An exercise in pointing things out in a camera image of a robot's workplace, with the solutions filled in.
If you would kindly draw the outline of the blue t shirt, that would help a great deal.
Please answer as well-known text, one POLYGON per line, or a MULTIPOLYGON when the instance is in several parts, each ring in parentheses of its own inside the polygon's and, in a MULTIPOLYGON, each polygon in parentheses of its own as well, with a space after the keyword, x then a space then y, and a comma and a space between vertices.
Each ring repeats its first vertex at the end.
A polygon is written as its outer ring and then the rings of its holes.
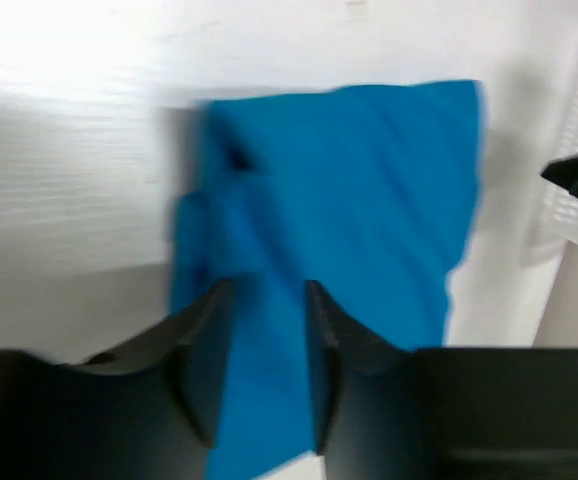
POLYGON ((398 347, 442 343, 477 205, 474 80, 215 100, 173 228, 170 308, 238 281, 210 479, 313 449, 305 284, 398 347))

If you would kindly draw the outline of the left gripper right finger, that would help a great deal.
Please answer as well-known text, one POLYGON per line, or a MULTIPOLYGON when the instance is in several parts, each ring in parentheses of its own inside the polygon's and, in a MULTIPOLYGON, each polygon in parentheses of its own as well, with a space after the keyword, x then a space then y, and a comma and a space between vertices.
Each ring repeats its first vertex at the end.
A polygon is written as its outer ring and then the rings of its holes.
POLYGON ((413 455, 413 354, 347 314, 315 280, 305 282, 305 307, 316 453, 413 455))

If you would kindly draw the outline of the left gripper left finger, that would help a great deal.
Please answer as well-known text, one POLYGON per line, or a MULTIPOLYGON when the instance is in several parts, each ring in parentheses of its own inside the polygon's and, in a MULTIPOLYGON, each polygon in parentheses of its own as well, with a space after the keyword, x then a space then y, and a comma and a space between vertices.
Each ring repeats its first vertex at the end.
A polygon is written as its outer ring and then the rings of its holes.
POLYGON ((210 448, 232 337, 234 282, 221 279, 65 374, 65 437, 87 448, 210 448))

